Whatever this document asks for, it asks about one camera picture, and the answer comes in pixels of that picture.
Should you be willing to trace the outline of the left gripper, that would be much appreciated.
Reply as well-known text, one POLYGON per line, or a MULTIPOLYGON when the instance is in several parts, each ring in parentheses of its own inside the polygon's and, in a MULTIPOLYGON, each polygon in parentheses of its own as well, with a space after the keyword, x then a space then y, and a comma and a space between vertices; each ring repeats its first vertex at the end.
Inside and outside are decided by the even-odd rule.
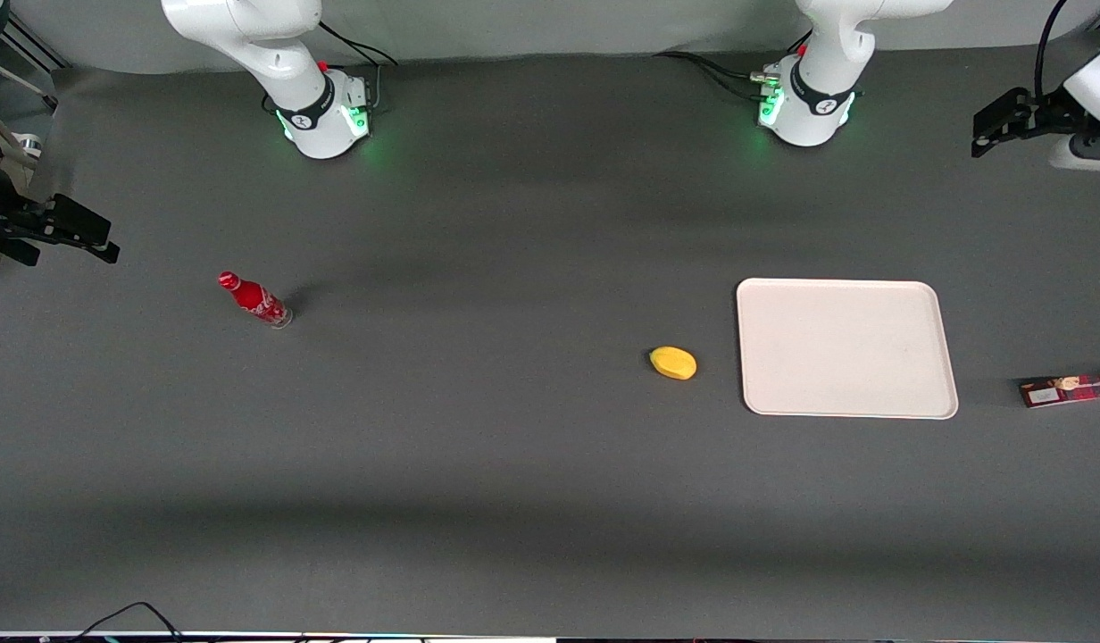
POLYGON ((971 158, 994 149, 999 136, 1019 136, 1032 125, 1032 134, 1068 135, 1069 149, 1100 149, 1100 64, 1087 63, 1059 88, 1044 95, 1044 62, 1033 69, 1033 98, 1024 87, 1014 87, 974 114, 971 158))

